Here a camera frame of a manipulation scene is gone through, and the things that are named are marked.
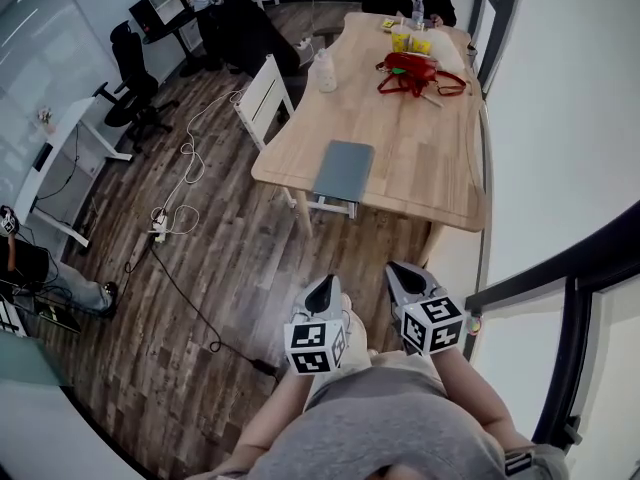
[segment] white chair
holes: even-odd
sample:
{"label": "white chair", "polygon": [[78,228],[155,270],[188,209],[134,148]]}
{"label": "white chair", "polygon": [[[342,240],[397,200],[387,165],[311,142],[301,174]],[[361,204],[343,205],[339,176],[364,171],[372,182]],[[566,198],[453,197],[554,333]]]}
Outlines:
{"label": "white chair", "polygon": [[[249,88],[245,91],[242,99],[235,104],[235,109],[240,116],[240,120],[260,151],[266,147],[264,137],[282,102],[284,102],[289,117],[293,116],[293,105],[291,104],[287,89],[284,86],[278,65],[273,55],[267,55],[266,62],[262,68],[260,68],[260,71],[251,82],[251,85],[249,85]],[[291,197],[289,190],[286,188],[282,190],[287,198],[289,207],[295,208],[296,200]],[[348,215],[350,219],[355,219],[355,203],[348,203],[345,207],[325,204],[324,201],[324,196],[319,196],[317,202],[309,201],[309,208],[344,213]]]}

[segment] cable on floor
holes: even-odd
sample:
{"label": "cable on floor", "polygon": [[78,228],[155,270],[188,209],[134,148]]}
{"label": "cable on floor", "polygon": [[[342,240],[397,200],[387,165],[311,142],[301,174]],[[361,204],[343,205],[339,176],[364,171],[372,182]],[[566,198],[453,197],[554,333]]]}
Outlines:
{"label": "cable on floor", "polygon": [[213,332],[213,334],[215,336],[215,339],[209,344],[209,350],[211,350],[211,352],[215,354],[216,352],[219,352],[222,347],[225,347],[226,349],[228,349],[231,352],[233,352],[234,354],[236,354],[238,357],[241,357],[245,361],[248,361],[249,363],[251,363],[251,366],[253,366],[259,372],[262,372],[265,375],[268,375],[270,377],[275,378],[276,368],[274,366],[262,361],[261,359],[250,359],[249,357],[244,355],[242,352],[240,352],[234,346],[229,345],[228,343],[225,343],[224,341],[222,341],[222,336],[220,336],[220,333],[218,332],[218,330],[213,326],[213,324],[211,324],[211,322],[209,322],[209,320],[207,320],[207,318],[196,307],[196,305],[193,302],[191,302],[191,299],[189,299],[189,297],[187,297],[187,295],[180,289],[178,284],[173,279],[173,276],[169,273],[169,270],[167,270],[167,267],[165,266],[165,264],[162,262],[162,260],[156,254],[156,251],[153,249],[153,245],[151,247],[149,247],[149,250],[151,251],[151,254],[153,254],[153,257],[156,259],[156,261],[158,263],[160,263],[160,266],[162,267],[162,270],[164,271],[164,273],[169,278],[169,281],[171,281],[171,284],[173,285],[173,287],[178,291],[178,293],[187,302],[187,304],[189,304],[189,306],[191,306],[191,308],[196,312],[196,314],[205,323],[205,325],[209,329],[211,329],[211,331]]}
{"label": "cable on floor", "polygon": [[[186,184],[186,185],[195,185],[204,176],[204,172],[206,170],[206,166],[205,166],[204,160],[202,160],[202,157],[196,151],[196,139],[193,136],[193,134],[191,133],[191,125],[193,124],[193,122],[196,119],[198,119],[202,114],[204,114],[207,110],[209,110],[212,105],[214,105],[215,103],[219,102],[220,100],[226,98],[227,96],[230,96],[229,101],[231,103],[237,103],[238,101],[240,101],[240,98],[242,97],[243,94],[244,94],[244,90],[229,91],[229,92],[223,94],[222,96],[216,98],[215,100],[213,100],[211,103],[209,103],[206,106],[206,108],[204,110],[198,112],[195,116],[193,116],[191,118],[191,120],[189,121],[189,124],[187,124],[187,135],[189,135],[189,142],[185,142],[182,146],[180,146],[180,154],[182,154],[184,156],[191,157],[191,159],[189,160],[189,165],[187,166],[187,170],[185,171],[185,173],[182,176],[182,178],[180,178],[180,181],[177,183],[177,185],[171,191],[171,193],[169,194],[169,197],[167,197],[167,199],[165,200],[164,204],[162,206],[158,206],[158,207],[154,208],[153,210],[151,210],[151,220],[152,220],[152,222],[158,222],[158,218],[161,215],[163,215],[163,214],[166,215],[167,214],[167,206],[169,205],[169,202],[171,201],[171,199],[173,198],[173,196],[178,191],[178,189],[182,186],[183,183]],[[198,165],[200,167],[200,172],[197,175],[193,176],[191,179],[189,179],[189,177],[192,176],[192,170],[195,170],[194,169],[194,164],[196,164],[196,163],[198,163]],[[178,220],[178,214],[179,214],[180,211],[184,212],[186,209],[190,209],[190,210],[193,210],[195,212],[195,214],[196,214],[196,222],[195,222],[195,224],[193,226],[191,226],[191,228],[189,228],[186,231],[176,231],[174,228],[175,228],[175,225],[176,225],[176,221]],[[200,222],[200,212],[198,212],[198,210],[196,210],[193,206],[189,206],[187,204],[182,204],[182,205],[178,206],[176,208],[175,212],[173,213],[173,220],[171,221],[171,225],[167,226],[166,233],[172,234],[172,235],[187,235],[187,234],[191,233],[196,228],[196,226],[198,225],[198,222]]]}

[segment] power strip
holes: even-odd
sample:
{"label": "power strip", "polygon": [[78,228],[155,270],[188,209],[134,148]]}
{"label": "power strip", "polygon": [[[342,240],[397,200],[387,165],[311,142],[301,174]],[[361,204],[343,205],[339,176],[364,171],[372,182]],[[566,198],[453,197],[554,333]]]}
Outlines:
{"label": "power strip", "polygon": [[300,41],[296,45],[296,48],[298,49],[298,51],[303,52],[307,48],[309,48],[309,46],[311,46],[311,38],[310,37],[305,37],[302,41]]}
{"label": "power strip", "polygon": [[153,231],[156,233],[156,243],[163,244],[167,239],[167,212],[162,210],[160,214],[153,220]]}

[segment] chair leg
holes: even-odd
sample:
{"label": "chair leg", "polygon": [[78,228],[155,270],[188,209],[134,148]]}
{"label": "chair leg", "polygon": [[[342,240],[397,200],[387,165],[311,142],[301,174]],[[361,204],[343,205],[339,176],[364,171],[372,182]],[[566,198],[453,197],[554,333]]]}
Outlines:
{"label": "chair leg", "polygon": [[291,192],[289,192],[288,188],[282,187],[282,191],[284,192],[284,197],[287,199],[287,204],[289,205],[289,208],[295,208],[296,207],[296,200],[291,197]]}

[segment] yellow cup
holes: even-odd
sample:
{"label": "yellow cup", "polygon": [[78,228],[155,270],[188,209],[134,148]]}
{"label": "yellow cup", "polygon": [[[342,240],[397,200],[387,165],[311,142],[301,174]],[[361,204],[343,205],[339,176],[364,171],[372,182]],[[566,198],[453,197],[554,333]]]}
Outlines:
{"label": "yellow cup", "polygon": [[420,30],[411,34],[411,51],[414,53],[422,53],[424,55],[429,55],[431,51],[431,43],[427,41],[426,32],[422,32]]}
{"label": "yellow cup", "polygon": [[409,51],[409,39],[411,37],[411,29],[403,25],[394,25],[391,27],[391,44],[393,51],[396,53]]}

